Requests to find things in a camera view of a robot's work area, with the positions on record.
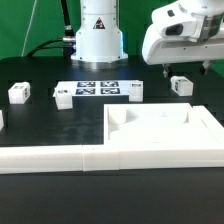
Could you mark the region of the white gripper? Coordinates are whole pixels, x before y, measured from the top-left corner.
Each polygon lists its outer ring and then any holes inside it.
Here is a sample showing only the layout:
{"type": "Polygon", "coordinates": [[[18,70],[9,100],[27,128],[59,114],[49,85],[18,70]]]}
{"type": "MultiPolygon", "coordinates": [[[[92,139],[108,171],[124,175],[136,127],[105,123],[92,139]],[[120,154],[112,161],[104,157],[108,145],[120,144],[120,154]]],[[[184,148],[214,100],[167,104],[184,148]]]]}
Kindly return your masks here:
{"type": "Polygon", "coordinates": [[[191,42],[182,37],[161,37],[154,25],[146,31],[142,56],[149,65],[163,64],[165,78],[173,74],[170,64],[204,61],[200,73],[205,75],[215,64],[215,60],[224,59],[224,28],[207,41],[191,42]]]}

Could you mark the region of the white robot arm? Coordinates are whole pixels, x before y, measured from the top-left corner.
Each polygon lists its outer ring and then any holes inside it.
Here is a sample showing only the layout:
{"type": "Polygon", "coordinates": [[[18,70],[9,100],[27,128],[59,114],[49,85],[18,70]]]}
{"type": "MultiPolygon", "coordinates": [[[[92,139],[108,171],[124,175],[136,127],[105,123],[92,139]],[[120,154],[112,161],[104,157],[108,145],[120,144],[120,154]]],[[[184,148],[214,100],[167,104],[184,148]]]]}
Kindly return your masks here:
{"type": "MultiPolygon", "coordinates": [[[[176,0],[155,9],[147,28],[142,57],[172,74],[175,63],[200,61],[201,72],[224,59],[224,0],[176,0]]],[[[116,0],[81,0],[81,27],[71,59],[92,69],[128,58],[117,25],[116,0]]]]}

